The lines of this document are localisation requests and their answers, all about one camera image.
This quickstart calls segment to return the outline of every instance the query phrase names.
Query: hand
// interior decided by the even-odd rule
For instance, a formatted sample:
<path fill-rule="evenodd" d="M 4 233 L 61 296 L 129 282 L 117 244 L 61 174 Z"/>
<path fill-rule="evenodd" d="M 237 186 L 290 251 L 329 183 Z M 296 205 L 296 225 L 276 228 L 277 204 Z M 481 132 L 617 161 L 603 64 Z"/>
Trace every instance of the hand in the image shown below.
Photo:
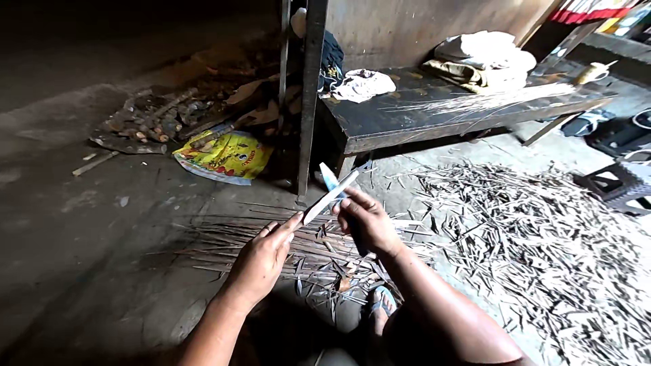
<path fill-rule="evenodd" d="M 366 193 L 348 187 L 344 190 L 348 198 L 341 201 L 341 208 L 335 206 L 332 211 L 339 215 L 342 231 L 350 233 L 347 217 L 353 216 L 359 222 L 364 245 L 379 255 L 395 257 L 404 247 L 391 223 L 391 218 L 384 212 L 382 205 Z"/>
<path fill-rule="evenodd" d="M 268 223 L 242 248 L 220 292 L 237 299 L 248 311 L 267 296 L 281 274 L 289 244 L 302 219 L 299 211 L 282 225 Z"/>

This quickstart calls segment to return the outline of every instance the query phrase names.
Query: plastic stool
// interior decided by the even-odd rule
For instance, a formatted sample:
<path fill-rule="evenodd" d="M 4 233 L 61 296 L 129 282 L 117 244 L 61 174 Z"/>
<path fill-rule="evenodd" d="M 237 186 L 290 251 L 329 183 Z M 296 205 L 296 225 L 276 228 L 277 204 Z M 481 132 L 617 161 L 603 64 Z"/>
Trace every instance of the plastic stool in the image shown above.
<path fill-rule="evenodd" d="M 604 178 L 599 174 L 610 172 L 618 180 Z M 635 215 L 651 214 L 651 167 L 619 162 L 585 176 L 577 176 L 575 183 L 588 188 L 602 198 L 607 207 Z M 639 206 L 631 206 L 637 201 Z"/>

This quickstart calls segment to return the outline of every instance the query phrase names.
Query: pile of bamboo strips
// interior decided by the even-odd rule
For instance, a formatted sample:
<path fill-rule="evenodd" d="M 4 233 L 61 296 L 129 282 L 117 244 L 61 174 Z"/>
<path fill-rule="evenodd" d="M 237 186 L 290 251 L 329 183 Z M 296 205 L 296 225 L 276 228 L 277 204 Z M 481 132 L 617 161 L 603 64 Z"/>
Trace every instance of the pile of bamboo strips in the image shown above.
<path fill-rule="evenodd" d="M 183 227 L 186 236 L 194 239 L 189 249 L 176 253 L 197 261 L 194 268 L 229 273 L 240 249 L 267 223 L 272 220 L 286 221 L 294 213 L 294 210 L 282 207 L 245 204 L 263 206 L 264 209 L 250 209 L 255 217 L 204 216 L 202 223 Z M 401 231 L 408 230 L 407 227 L 418 227 L 422 222 L 394 218 L 393 224 Z M 295 279 L 296 292 L 306 299 L 313 296 L 327 297 L 333 322 L 336 305 L 341 300 L 366 304 L 368 292 L 381 285 L 391 289 L 397 300 L 402 301 L 399 291 L 375 254 L 361 257 L 350 235 L 341 232 L 335 216 L 318 215 L 294 235 L 281 277 Z M 435 249 L 431 244 L 411 244 Z M 422 260 L 432 263 L 432 258 L 426 251 L 421 250 L 419 253 Z"/>
<path fill-rule="evenodd" d="M 508 331 L 534 326 L 543 359 L 570 365 L 651 361 L 651 244 L 634 220 L 614 213 L 567 174 L 496 165 L 422 166 L 415 198 L 432 211 L 440 247 L 478 295 L 499 304 Z"/>

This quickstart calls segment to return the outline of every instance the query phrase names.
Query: red cloth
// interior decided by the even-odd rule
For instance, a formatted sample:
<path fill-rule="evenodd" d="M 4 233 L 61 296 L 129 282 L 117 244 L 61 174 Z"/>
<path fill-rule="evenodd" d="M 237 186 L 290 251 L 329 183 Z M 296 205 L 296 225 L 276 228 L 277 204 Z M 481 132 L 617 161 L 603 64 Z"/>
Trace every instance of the red cloth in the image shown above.
<path fill-rule="evenodd" d="M 621 18 L 635 6 L 637 0 L 567 0 L 551 13 L 550 20 L 565 24 Z"/>

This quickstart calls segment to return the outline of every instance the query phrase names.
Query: fabric bundle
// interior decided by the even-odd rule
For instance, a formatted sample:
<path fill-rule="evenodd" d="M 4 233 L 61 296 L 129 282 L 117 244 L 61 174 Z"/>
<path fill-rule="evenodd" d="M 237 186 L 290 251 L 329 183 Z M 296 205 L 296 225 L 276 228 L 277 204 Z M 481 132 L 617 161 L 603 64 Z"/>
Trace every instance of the fabric bundle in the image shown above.
<path fill-rule="evenodd" d="M 565 0 L 551 13 L 550 20 L 565 24 L 579 24 L 589 20 L 621 18 L 637 0 Z"/>
<path fill-rule="evenodd" d="M 386 92 L 396 91 L 393 80 L 381 72 L 364 68 L 346 73 L 343 83 L 331 91 L 337 100 L 350 100 L 361 103 Z"/>
<path fill-rule="evenodd" d="M 488 31 L 452 36 L 434 49 L 434 57 L 467 64 L 479 70 L 533 69 L 536 59 L 529 52 L 516 47 L 515 39 L 508 33 Z"/>
<path fill-rule="evenodd" d="M 521 89 L 536 59 L 514 41 L 508 33 L 487 31 L 449 37 L 421 68 L 475 93 Z"/>
<path fill-rule="evenodd" d="M 319 70 L 318 92 L 330 92 L 341 85 L 344 76 L 341 72 L 344 62 L 344 52 L 332 33 L 325 31 L 324 47 L 321 55 L 321 69 Z"/>

